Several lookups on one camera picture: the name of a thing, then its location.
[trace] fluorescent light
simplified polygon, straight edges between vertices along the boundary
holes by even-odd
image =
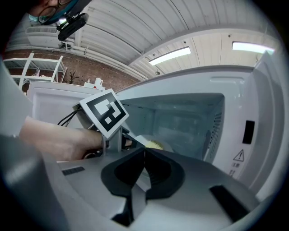
[[[158,63],[162,63],[164,61],[167,61],[167,60],[170,60],[170,59],[173,59],[173,58],[177,58],[177,57],[180,57],[182,55],[188,55],[190,53],[191,53],[191,50],[187,46],[187,47],[175,50],[175,51],[171,51],[171,52],[169,52],[169,53],[167,53],[165,55],[162,55],[160,57],[157,57],[157,58],[151,60],[149,63],[151,65],[156,65]]]
[[[62,23],[66,23],[66,19],[65,18],[61,18],[59,19],[59,23],[62,24]]]
[[[262,46],[254,43],[248,43],[248,42],[233,42],[232,46],[233,50],[240,50],[240,51],[253,51],[257,53],[264,53],[265,51],[274,52],[274,49]]]

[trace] glasses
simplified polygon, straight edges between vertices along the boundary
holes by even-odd
[[[71,1],[72,0],[58,0],[57,6],[49,6],[45,8],[43,11],[41,11],[41,13],[38,16],[38,21],[40,23],[46,23],[49,19],[51,19],[55,15],[55,13],[60,7],[70,3]]]

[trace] metal shelving unit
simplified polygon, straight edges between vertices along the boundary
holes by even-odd
[[[34,53],[30,53],[28,58],[12,58],[4,60],[5,66],[8,69],[23,69],[21,75],[11,75],[15,82],[19,82],[19,88],[29,81],[46,81],[46,82],[58,82],[58,72],[62,73],[61,83],[66,73],[67,67],[62,62],[63,56],[60,56],[59,60],[50,59],[36,59],[33,57]],[[53,71],[52,76],[30,76],[26,75],[28,69],[48,70]]]

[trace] yellow object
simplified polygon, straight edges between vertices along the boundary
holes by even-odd
[[[155,148],[155,149],[159,149],[159,150],[163,150],[163,145],[155,140],[150,140],[146,146],[146,148]]]

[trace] ceiling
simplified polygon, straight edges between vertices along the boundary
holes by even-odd
[[[156,71],[167,74],[206,65],[253,66],[260,59],[254,52],[233,51],[233,41],[275,49],[280,46],[270,24],[244,0],[92,0],[84,12],[89,14],[88,23],[70,37],[74,48],[68,52],[101,61],[141,80],[155,77]],[[34,48],[25,33],[31,26],[37,24],[24,17],[7,50]],[[156,66],[149,63],[186,46],[190,55]]]

